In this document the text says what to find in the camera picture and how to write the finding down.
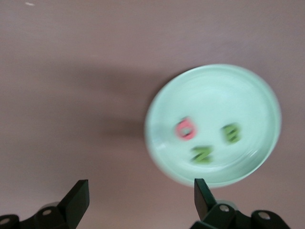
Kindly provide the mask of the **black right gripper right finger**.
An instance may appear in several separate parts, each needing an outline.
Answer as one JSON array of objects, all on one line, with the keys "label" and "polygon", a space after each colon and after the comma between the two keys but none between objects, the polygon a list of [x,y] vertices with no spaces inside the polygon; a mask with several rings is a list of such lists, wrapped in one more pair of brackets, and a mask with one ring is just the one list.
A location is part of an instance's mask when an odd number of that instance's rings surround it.
[{"label": "black right gripper right finger", "polygon": [[225,202],[217,202],[202,178],[194,180],[194,203],[200,220],[193,229],[288,229],[287,223],[268,210],[247,216]]}]

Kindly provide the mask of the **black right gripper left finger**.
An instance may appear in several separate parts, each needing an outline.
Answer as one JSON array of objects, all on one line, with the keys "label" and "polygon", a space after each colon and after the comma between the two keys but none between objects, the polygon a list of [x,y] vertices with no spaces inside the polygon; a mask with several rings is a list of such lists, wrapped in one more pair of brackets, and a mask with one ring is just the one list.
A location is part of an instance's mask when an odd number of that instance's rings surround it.
[{"label": "black right gripper left finger", "polygon": [[2,229],[75,229],[89,204],[89,181],[79,180],[56,206],[44,207],[23,221],[20,221],[18,215],[2,215],[0,227]]}]

